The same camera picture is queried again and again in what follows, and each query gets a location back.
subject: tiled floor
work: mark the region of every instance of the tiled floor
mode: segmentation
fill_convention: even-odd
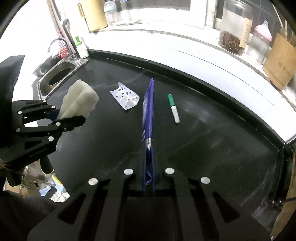
[[[56,191],[54,195],[50,198],[54,202],[64,202],[70,197],[69,193],[60,193],[59,191]]]

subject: pink bottle cap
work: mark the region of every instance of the pink bottle cap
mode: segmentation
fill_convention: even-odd
[[[257,33],[261,34],[264,38],[266,38],[269,42],[271,42],[272,37],[271,33],[268,29],[268,22],[265,20],[263,24],[258,25],[254,29]]]

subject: silver screw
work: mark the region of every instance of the silver screw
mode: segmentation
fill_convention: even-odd
[[[93,186],[93,185],[96,185],[97,183],[98,183],[98,179],[96,178],[89,179],[89,185]]]
[[[175,170],[173,169],[173,168],[167,168],[167,169],[165,169],[165,173],[166,174],[173,174],[175,172]]]
[[[125,169],[125,170],[123,171],[123,173],[124,173],[125,175],[132,175],[132,174],[133,174],[133,169],[131,169],[131,168]]]
[[[210,183],[210,179],[208,177],[202,177],[200,179],[200,181],[203,183],[203,184],[209,184]]]

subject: stainless steel sink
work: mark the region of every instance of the stainless steel sink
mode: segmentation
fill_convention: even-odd
[[[37,82],[39,99],[46,100],[63,81],[67,80],[87,61],[87,59],[68,57],[53,66]]]

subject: jar of coffee beans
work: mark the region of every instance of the jar of coffee beans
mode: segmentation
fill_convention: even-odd
[[[242,55],[253,23],[252,7],[239,0],[225,0],[220,28],[219,45]]]

